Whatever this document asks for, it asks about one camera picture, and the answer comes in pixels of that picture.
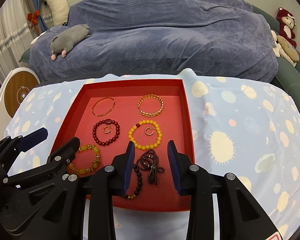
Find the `blue blanket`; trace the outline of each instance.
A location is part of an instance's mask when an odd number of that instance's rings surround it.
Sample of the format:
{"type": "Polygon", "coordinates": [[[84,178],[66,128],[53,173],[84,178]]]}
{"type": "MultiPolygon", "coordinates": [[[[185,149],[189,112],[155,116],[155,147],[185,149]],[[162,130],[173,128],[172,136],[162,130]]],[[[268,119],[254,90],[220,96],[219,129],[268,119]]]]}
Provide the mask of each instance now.
{"type": "Polygon", "coordinates": [[[83,0],[71,6],[67,26],[31,47],[30,66],[42,81],[192,68],[269,82],[278,70],[273,45],[266,20],[243,0],[83,0]],[[52,61],[52,38],[77,24],[88,24],[91,36],[52,61]]]}

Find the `gray plush toy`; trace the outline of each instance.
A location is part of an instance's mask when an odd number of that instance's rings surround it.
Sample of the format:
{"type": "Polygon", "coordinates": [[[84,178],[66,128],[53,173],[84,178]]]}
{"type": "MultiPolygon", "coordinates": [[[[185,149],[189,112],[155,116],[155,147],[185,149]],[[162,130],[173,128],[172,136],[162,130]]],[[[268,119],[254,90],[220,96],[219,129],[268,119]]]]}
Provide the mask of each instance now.
{"type": "Polygon", "coordinates": [[[61,53],[62,57],[65,57],[76,44],[90,37],[89,33],[89,26],[86,24],[78,24],[61,32],[51,41],[51,59],[56,60],[59,53],[61,53]]]}

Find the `red monkey plush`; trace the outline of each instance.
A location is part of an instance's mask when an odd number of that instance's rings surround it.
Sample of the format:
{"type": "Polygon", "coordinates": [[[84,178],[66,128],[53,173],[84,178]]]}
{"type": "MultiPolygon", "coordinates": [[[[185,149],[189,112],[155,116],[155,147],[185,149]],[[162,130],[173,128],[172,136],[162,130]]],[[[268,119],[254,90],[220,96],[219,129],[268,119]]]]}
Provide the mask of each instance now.
{"type": "Polygon", "coordinates": [[[284,37],[294,48],[296,48],[297,43],[292,40],[296,37],[292,31],[293,27],[296,25],[295,17],[287,10],[279,8],[277,20],[280,22],[280,36],[284,37]]]}

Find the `curtain tieback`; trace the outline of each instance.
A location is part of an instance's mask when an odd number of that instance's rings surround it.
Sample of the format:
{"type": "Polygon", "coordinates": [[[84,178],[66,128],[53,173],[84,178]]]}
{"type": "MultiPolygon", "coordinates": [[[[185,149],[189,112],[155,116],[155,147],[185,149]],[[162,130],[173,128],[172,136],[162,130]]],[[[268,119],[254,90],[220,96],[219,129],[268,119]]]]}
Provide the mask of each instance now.
{"type": "Polygon", "coordinates": [[[30,30],[32,31],[34,29],[34,26],[38,25],[38,17],[40,15],[40,10],[36,10],[34,14],[28,13],[28,21],[31,22],[30,30]]]}

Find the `red tray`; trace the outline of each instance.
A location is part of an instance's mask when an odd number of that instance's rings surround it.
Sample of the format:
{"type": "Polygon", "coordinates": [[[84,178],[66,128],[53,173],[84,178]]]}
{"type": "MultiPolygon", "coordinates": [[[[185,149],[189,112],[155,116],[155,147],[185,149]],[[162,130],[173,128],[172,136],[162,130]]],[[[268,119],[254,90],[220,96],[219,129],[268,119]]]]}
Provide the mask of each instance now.
{"type": "MultiPolygon", "coordinates": [[[[95,114],[106,113],[112,105],[111,100],[102,101],[96,106],[95,114]]],[[[141,104],[141,109],[148,113],[154,113],[160,109],[160,106],[158,100],[150,98],[141,104]]],[[[156,121],[163,134],[161,144],[154,149],[159,156],[159,166],[165,168],[164,173],[158,174],[158,185],[148,184],[146,178],[149,172],[143,171],[144,183],[138,197],[133,200],[113,197],[113,206],[159,212],[190,210],[190,197],[180,197],[174,188],[167,156],[167,143],[174,140],[178,152],[187,154],[194,163],[190,116],[182,80],[123,80],[84,85],[60,127],[51,152],[61,147],[73,136],[80,139],[81,145],[96,144],[92,137],[92,128],[96,122],[107,118],[119,123],[120,135],[109,146],[98,146],[104,166],[111,164],[114,156],[126,151],[129,142],[128,131],[139,121],[147,119],[156,121]],[[156,94],[164,102],[162,113],[154,118],[146,118],[141,115],[137,107],[140,98],[147,94],[156,94]],[[107,116],[97,118],[91,110],[95,102],[103,97],[114,98],[115,108],[107,116]]],[[[145,128],[148,126],[151,127],[152,125],[142,125],[133,133],[134,138],[141,145],[150,145],[156,142],[157,136],[155,134],[152,136],[145,134],[145,128]]],[[[109,134],[104,134],[101,127],[97,129],[97,136],[101,141],[112,138],[114,133],[115,130],[111,130],[109,134]]],[[[136,148],[135,161],[143,153],[144,151],[136,148]]],[[[93,151],[82,151],[77,154],[73,163],[78,169],[87,168],[94,158],[93,151]]],[[[137,177],[135,172],[132,172],[127,194],[133,195],[136,186],[137,177]]]]}

